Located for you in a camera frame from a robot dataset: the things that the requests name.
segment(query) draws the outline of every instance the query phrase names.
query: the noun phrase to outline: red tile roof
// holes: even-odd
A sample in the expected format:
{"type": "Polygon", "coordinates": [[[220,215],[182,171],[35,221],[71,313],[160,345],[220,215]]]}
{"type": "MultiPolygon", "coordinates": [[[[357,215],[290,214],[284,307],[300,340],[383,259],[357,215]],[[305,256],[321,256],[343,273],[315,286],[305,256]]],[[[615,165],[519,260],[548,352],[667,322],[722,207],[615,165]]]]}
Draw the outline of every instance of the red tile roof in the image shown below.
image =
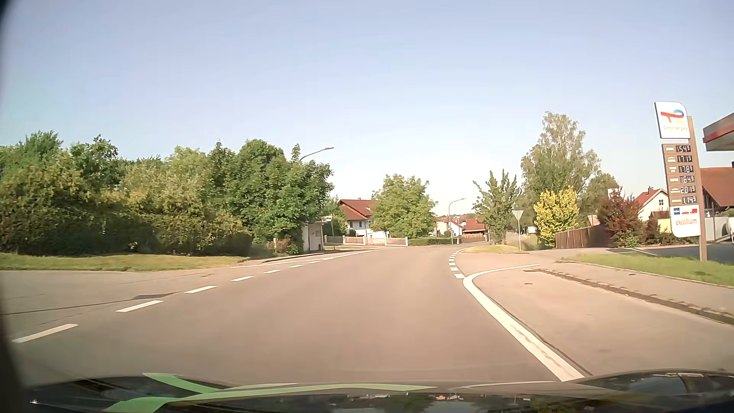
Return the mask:
{"type": "Polygon", "coordinates": [[[481,218],[467,218],[463,221],[466,222],[466,225],[462,226],[463,231],[484,231],[486,229],[481,218]]]}
{"type": "Polygon", "coordinates": [[[341,199],[339,206],[347,220],[366,220],[372,216],[374,201],[371,199],[341,199]]]}
{"type": "Polygon", "coordinates": [[[657,190],[653,187],[647,187],[647,191],[639,194],[637,198],[635,198],[635,201],[637,201],[637,203],[640,204],[641,207],[644,207],[645,204],[650,202],[650,199],[653,199],[655,195],[658,194],[658,191],[661,190],[657,190]]]}
{"type": "Polygon", "coordinates": [[[734,168],[701,168],[703,189],[721,207],[734,207],[734,168]]]}

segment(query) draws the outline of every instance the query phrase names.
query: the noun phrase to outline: white fence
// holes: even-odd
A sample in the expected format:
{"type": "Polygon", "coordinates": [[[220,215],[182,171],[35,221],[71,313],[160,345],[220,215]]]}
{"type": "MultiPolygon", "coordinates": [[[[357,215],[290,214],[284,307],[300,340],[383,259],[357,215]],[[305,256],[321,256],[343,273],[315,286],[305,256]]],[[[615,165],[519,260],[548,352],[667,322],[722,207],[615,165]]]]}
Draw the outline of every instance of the white fence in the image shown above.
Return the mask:
{"type": "Polygon", "coordinates": [[[405,238],[375,238],[375,237],[330,237],[324,235],[324,245],[381,245],[387,247],[407,247],[408,237],[405,238]]]}

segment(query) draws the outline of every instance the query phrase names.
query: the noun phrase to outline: yellow-green tree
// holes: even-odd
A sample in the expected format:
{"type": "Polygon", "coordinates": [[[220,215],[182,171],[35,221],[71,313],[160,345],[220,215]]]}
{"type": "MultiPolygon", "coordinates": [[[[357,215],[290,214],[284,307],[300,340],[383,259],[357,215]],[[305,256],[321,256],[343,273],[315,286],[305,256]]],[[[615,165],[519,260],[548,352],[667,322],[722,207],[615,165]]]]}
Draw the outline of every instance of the yellow-green tree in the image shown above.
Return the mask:
{"type": "Polygon", "coordinates": [[[540,199],[533,205],[535,223],[538,226],[539,238],[549,247],[556,246],[556,232],[576,227],[578,205],[576,191],[568,187],[555,193],[543,191],[540,199]]]}

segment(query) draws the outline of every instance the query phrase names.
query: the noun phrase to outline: street lamp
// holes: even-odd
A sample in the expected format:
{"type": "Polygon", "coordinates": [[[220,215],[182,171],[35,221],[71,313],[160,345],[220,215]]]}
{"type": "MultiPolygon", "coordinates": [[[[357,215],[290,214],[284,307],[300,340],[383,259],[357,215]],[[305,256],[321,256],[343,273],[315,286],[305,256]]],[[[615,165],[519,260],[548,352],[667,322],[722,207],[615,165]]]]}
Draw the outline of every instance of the street lamp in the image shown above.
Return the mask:
{"type": "Polygon", "coordinates": [[[454,244],[454,230],[451,229],[451,204],[458,201],[464,201],[466,198],[457,199],[448,203],[448,231],[451,232],[451,244],[454,244]]]}
{"type": "Polygon", "coordinates": [[[311,156],[311,155],[313,155],[313,154],[317,154],[317,153],[319,153],[319,152],[323,152],[323,151],[328,151],[329,149],[334,149],[334,147],[333,147],[333,146],[330,146],[329,148],[323,148],[323,149],[319,149],[319,150],[318,150],[318,151],[316,151],[316,152],[311,152],[311,153],[310,153],[310,154],[308,154],[308,155],[303,155],[303,156],[301,157],[301,159],[298,159],[298,162],[301,162],[301,161],[303,161],[303,158],[305,158],[305,157],[309,157],[309,156],[311,156]]]}

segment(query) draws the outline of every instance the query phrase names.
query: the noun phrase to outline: totalenergies logo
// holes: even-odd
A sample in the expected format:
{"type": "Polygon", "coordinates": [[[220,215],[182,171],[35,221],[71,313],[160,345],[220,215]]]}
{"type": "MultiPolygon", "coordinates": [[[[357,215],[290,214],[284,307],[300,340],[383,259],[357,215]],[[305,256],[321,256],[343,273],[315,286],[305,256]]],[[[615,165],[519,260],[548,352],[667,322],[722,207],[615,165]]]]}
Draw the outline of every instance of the totalenergies logo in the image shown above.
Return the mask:
{"type": "Polygon", "coordinates": [[[660,112],[660,116],[664,116],[665,118],[668,118],[669,123],[683,123],[683,111],[680,109],[676,109],[673,111],[673,113],[668,112],[660,112]]]}

